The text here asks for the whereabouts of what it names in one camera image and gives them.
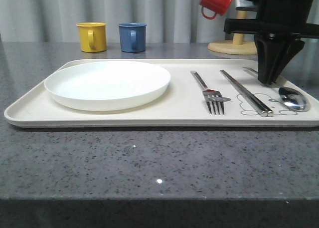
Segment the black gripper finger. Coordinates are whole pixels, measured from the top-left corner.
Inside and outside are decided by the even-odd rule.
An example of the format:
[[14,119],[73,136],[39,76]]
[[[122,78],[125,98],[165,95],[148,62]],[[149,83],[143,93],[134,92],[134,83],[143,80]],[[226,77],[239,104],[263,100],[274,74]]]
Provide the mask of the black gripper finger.
[[271,82],[277,81],[286,65],[303,49],[304,45],[305,42],[298,37],[284,43],[284,47],[281,49],[272,71]]
[[254,41],[258,55],[258,80],[272,84],[287,65],[287,43],[261,34],[254,35]]

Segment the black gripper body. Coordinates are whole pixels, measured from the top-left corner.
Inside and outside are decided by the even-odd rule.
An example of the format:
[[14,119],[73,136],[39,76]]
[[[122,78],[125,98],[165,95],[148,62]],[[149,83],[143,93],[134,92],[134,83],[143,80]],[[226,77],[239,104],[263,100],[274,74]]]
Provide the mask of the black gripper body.
[[225,20],[224,32],[244,34],[273,33],[296,35],[302,38],[318,38],[319,25],[306,23],[301,26],[292,26],[266,23],[257,19],[228,18]]

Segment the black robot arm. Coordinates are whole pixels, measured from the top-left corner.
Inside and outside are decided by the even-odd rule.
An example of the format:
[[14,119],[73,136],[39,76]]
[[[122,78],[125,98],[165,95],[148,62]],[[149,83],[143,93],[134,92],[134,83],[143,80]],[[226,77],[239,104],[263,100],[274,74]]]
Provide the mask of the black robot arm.
[[255,19],[228,18],[224,31],[254,36],[258,55],[258,80],[271,84],[303,49],[303,38],[318,38],[319,26],[307,22],[313,0],[257,2]]

